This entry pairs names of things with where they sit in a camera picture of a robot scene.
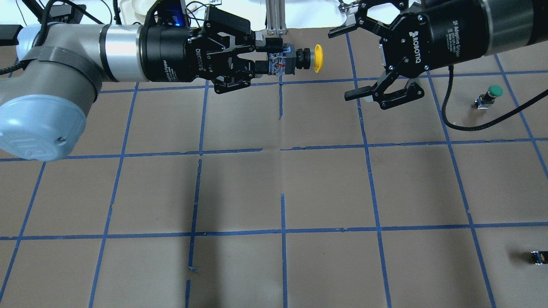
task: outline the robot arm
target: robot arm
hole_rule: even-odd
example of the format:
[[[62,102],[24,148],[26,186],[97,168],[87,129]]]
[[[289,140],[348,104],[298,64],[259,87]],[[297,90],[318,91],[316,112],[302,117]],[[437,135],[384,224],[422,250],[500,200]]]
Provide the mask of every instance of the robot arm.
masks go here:
[[[49,24],[38,46],[39,27],[21,30],[18,57],[27,66],[22,76],[0,81],[0,148],[25,159],[65,158],[85,128],[102,82],[204,78],[222,94],[246,88],[264,74],[294,74],[312,64],[316,72],[321,69],[322,57],[309,48],[265,38],[251,31],[248,20],[216,7],[207,8],[203,27],[180,25],[181,12],[163,7],[174,4],[180,6],[178,0],[157,1],[142,26]],[[255,51],[267,59],[238,57]]]
[[[401,13],[389,25],[367,17],[373,6],[391,3]],[[380,36],[384,72],[373,86],[345,93],[389,109],[420,99],[417,77],[428,70],[536,44],[548,39],[547,0],[359,0],[344,6],[346,23],[329,31],[335,37],[363,28]],[[398,78],[406,86],[384,93]]]

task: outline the metal bracket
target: metal bracket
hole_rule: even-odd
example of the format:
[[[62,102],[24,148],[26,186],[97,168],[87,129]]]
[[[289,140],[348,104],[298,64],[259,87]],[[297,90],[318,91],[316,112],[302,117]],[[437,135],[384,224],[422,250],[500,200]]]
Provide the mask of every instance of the metal bracket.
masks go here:
[[[287,34],[286,0],[266,0],[266,33]]]

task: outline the grid square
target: grid square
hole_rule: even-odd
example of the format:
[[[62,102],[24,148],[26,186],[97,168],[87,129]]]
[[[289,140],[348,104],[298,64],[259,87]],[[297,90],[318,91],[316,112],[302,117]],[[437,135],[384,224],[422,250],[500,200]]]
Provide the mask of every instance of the grid square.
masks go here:
[[[394,308],[491,307],[469,229],[383,232]]]
[[[197,237],[189,307],[283,307],[281,235]]]
[[[119,159],[47,163],[25,235],[102,234]]]
[[[349,33],[357,78],[378,78],[383,72],[379,37],[364,29]]]
[[[100,247],[100,239],[22,241],[2,307],[87,307]]]
[[[448,78],[433,78],[438,101],[443,103],[447,91]],[[478,110],[474,100],[485,94],[490,85],[502,87],[504,95],[496,99],[495,104],[487,110]],[[447,103],[447,118],[451,123],[460,126],[477,126],[494,120],[516,108],[512,96],[502,76],[455,77],[453,90]],[[462,132],[447,129],[451,140],[495,140],[529,138],[520,116],[513,116],[501,123],[477,132]]]
[[[279,229],[279,178],[279,150],[203,156],[197,231]]]
[[[282,152],[287,228],[375,226],[364,149]]]
[[[350,82],[284,85],[282,148],[363,144],[355,101],[344,100]]]
[[[376,232],[287,234],[289,307],[386,307]]]
[[[392,89],[402,89],[406,82],[403,79],[396,80],[387,93]],[[359,82],[359,86],[364,87],[373,83],[372,81]],[[422,99],[388,110],[382,110],[377,102],[361,100],[363,124],[368,143],[445,141],[428,79],[422,78],[420,83],[425,93]]]
[[[109,233],[190,232],[198,157],[124,159]]]
[[[0,163],[0,236],[19,235],[41,166],[41,162]]]
[[[453,150],[475,223],[548,221],[548,182],[530,142]]]
[[[446,145],[369,149],[384,226],[468,224]]]
[[[93,103],[86,128],[70,155],[120,154],[133,93],[105,93]]]
[[[309,70],[297,69],[295,75],[284,75],[284,82],[353,78],[346,36],[328,38],[327,33],[330,29],[289,29],[287,35],[284,36],[285,41],[298,42],[295,44],[295,48],[310,48],[310,50],[314,50],[314,46],[320,44],[323,48],[325,62],[319,73],[316,73],[313,67]]]
[[[203,89],[138,92],[126,153],[198,151]]]
[[[483,260],[497,307],[538,307],[548,303],[546,271],[530,252],[546,249],[548,227],[477,229]]]
[[[187,237],[109,238],[93,306],[185,306],[190,270]]]
[[[499,60],[506,72],[548,70],[548,42],[538,43],[500,53]]]
[[[495,56],[483,56],[478,59],[455,64],[455,74],[476,74],[476,73],[500,73],[500,68],[496,62]],[[441,67],[430,71],[433,75],[447,75],[447,67]]]
[[[204,150],[278,149],[279,86],[208,91]]]
[[[507,77],[516,100],[520,105],[546,90],[546,85],[548,84],[548,74],[508,75]],[[536,138],[548,137],[548,123],[546,123],[546,114],[548,114],[547,102],[548,99],[543,98],[523,111],[529,129]]]

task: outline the small electronic component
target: small electronic component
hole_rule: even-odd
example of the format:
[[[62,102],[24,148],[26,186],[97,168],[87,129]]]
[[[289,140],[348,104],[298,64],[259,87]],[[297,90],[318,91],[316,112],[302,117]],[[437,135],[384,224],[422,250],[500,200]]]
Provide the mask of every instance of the small electronic component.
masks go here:
[[[548,252],[531,252],[533,263],[537,265],[548,264]]]

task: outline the blue tape line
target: blue tape line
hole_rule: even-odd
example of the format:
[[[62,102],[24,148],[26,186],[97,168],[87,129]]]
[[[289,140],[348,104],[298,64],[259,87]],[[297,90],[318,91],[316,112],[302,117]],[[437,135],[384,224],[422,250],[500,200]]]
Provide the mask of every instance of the blue tape line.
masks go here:
[[[189,249],[189,268],[193,267],[194,260],[194,241],[196,238],[196,220],[198,219],[198,199],[200,197],[200,178],[202,175],[202,160],[198,160],[198,172],[196,174],[196,190],[194,192],[194,207],[192,211],[192,227]]]
[[[287,308],[287,245],[286,245],[286,196],[282,194],[282,283],[283,308]]]
[[[507,227],[542,227],[548,226],[548,221],[532,221],[529,223],[492,223],[475,224],[476,228],[507,228]]]
[[[282,116],[283,116],[283,92],[282,92],[283,80],[282,80],[282,75],[280,75],[278,83],[279,83],[279,118],[278,119],[281,119]]]
[[[99,92],[100,94],[108,94],[108,93],[128,93],[133,92],[135,89],[127,89],[127,90],[104,90]]]
[[[190,280],[186,281],[186,290],[185,290],[185,308],[189,308],[190,304]]]
[[[453,168],[455,169],[456,180],[459,184],[460,194],[461,194],[461,197],[463,199],[463,204],[464,204],[464,208],[465,208],[465,211],[466,211],[466,216],[468,217],[468,223],[469,223],[469,226],[470,226],[470,230],[472,232],[472,239],[474,241],[474,246],[476,247],[476,253],[477,253],[477,256],[478,256],[478,260],[479,260],[479,266],[481,268],[481,272],[482,272],[482,275],[483,275],[483,280],[485,282],[485,286],[486,286],[486,289],[487,289],[487,295],[489,296],[489,301],[491,302],[491,307],[496,308],[495,298],[493,297],[493,291],[491,289],[491,283],[489,282],[489,277],[487,276],[487,270],[485,268],[485,262],[483,261],[483,255],[482,255],[480,244],[479,244],[480,242],[478,241],[478,238],[477,238],[477,235],[476,235],[476,229],[474,228],[474,222],[473,222],[473,219],[472,219],[472,214],[470,214],[470,207],[468,205],[468,200],[466,198],[466,192],[464,191],[463,180],[460,177],[459,166],[456,163],[455,153],[453,151],[453,145],[452,145],[451,139],[449,138],[449,133],[447,132],[447,126],[445,125],[445,123],[443,121],[438,96],[436,94],[436,89],[434,88],[434,83],[432,81],[432,78],[430,78],[430,72],[426,72],[426,73],[429,77],[428,81],[430,83],[430,88],[432,89],[432,95],[434,97],[434,102],[436,103],[436,108],[437,108],[437,111],[438,111],[438,117],[439,117],[439,120],[442,123],[443,134],[446,137],[447,148],[449,149],[449,155],[451,156],[451,161],[453,162]]]
[[[469,227],[470,225],[394,226],[394,227],[383,227],[383,231],[447,230],[447,229],[467,229]]]
[[[114,181],[114,187],[112,188],[112,197],[111,197],[110,205],[109,205],[109,213],[107,214],[106,222],[105,222],[105,228],[103,230],[103,235],[102,235],[102,240],[101,240],[101,248],[99,249],[99,256],[97,258],[97,265],[95,267],[95,275],[93,277],[92,291],[91,291],[91,294],[89,296],[88,308],[93,307],[93,301],[95,300],[95,290],[97,288],[97,281],[99,279],[99,272],[101,270],[102,256],[103,256],[103,253],[105,251],[105,244],[106,244],[106,240],[107,240],[107,235],[109,234],[110,220],[111,220],[111,217],[112,217],[112,205],[114,204],[114,201],[116,199],[116,192],[118,191],[118,183],[119,183],[119,180],[120,180],[120,175],[122,173],[122,165],[124,163],[125,147],[126,147],[127,142],[128,142],[129,127],[131,126],[131,123],[132,123],[133,109],[135,107],[135,98],[137,97],[137,89],[139,89],[139,83],[138,82],[135,83],[135,88],[134,88],[133,97],[132,97],[132,104],[129,108],[128,120],[127,120],[127,123],[125,125],[125,134],[124,134],[124,140],[123,140],[123,144],[122,144],[122,151],[120,153],[120,155],[121,155],[120,156],[120,162],[118,164],[118,170],[116,171],[116,179]]]
[[[358,88],[358,80],[356,76],[356,65],[354,63],[354,55],[352,53],[352,44],[350,43],[350,36],[348,33],[346,34],[346,43],[348,44],[348,51],[350,54],[350,64],[352,65],[352,76],[354,80],[354,88]],[[362,138],[363,138],[363,144],[367,143],[367,136],[366,136],[366,130],[363,120],[363,113],[362,113],[362,104],[360,102],[360,99],[356,100],[357,106],[358,106],[358,115],[359,115],[359,124],[362,131]],[[390,297],[390,286],[388,283],[388,272],[386,270],[386,260],[384,257],[384,245],[383,245],[383,235],[382,235],[382,229],[380,224],[380,218],[379,218],[379,209],[377,206],[376,201],[376,193],[375,193],[375,183],[373,181],[373,172],[371,170],[371,161],[369,159],[369,147],[364,147],[366,152],[366,165],[367,165],[367,174],[369,176],[369,186],[371,189],[371,199],[373,201],[373,212],[375,214],[375,227],[377,231],[377,240],[379,243],[379,256],[380,256],[380,263],[381,263],[381,270],[383,272],[383,281],[384,281],[384,291],[386,294],[386,304],[388,308],[392,308],[392,300]]]
[[[31,214],[32,206],[34,205],[34,201],[36,199],[36,193],[38,192],[38,187],[40,186],[40,182],[42,181],[42,175],[44,174],[44,169],[45,169],[45,163],[42,163],[42,167],[40,168],[40,173],[38,173],[38,179],[36,180],[35,188],[32,191],[31,200],[28,203],[28,208],[27,208],[27,212],[25,214],[25,218],[24,218],[23,223],[21,225],[21,230],[19,231],[19,236],[18,236],[17,242],[15,243],[15,248],[13,249],[12,258],[9,261],[8,270],[5,273],[4,282],[2,283],[2,289],[0,289],[0,303],[2,302],[2,298],[4,297],[5,288],[8,285],[9,275],[12,272],[13,263],[15,262],[15,257],[17,256],[17,252],[19,251],[19,245],[21,244],[21,238],[23,237],[23,233],[25,232],[25,228],[27,226],[28,218]]]
[[[280,151],[303,151],[303,150],[330,150],[330,149],[355,149],[363,147],[363,144],[351,145],[320,145],[320,146],[294,146],[291,149],[281,149]]]
[[[496,63],[499,65],[500,72],[503,74],[504,82],[506,83],[506,86],[508,87],[508,91],[510,92],[510,95],[512,96],[512,100],[514,101],[514,105],[516,107],[519,107],[519,103],[517,102],[516,95],[514,94],[512,87],[510,86],[510,82],[508,81],[508,77],[506,76],[506,73],[503,69],[503,65],[500,62],[500,59],[497,55],[495,55]],[[539,146],[536,144],[536,141],[533,137],[533,133],[531,132],[531,128],[529,127],[529,124],[527,124],[527,120],[525,119],[525,114],[520,112],[521,120],[523,121],[523,125],[525,126],[525,129],[527,130],[527,134],[529,135],[530,141],[533,143],[533,147],[535,148],[536,155],[539,157],[540,165],[543,168],[544,175],[548,179],[548,169],[546,169],[546,163],[544,162],[544,158],[542,153],[540,153]]]
[[[206,111],[207,111],[207,92],[209,89],[209,81],[205,82],[204,89],[204,104],[202,108],[202,124],[200,126],[200,144],[199,144],[199,154],[203,155],[204,151],[204,132],[206,130]]]
[[[167,88],[150,88],[150,89],[137,89],[139,92],[150,92],[150,91],[169,91],[169,90],[189,90],[189,89],[203,89],[204,85],[188,85],[184,87],[167,87]]]

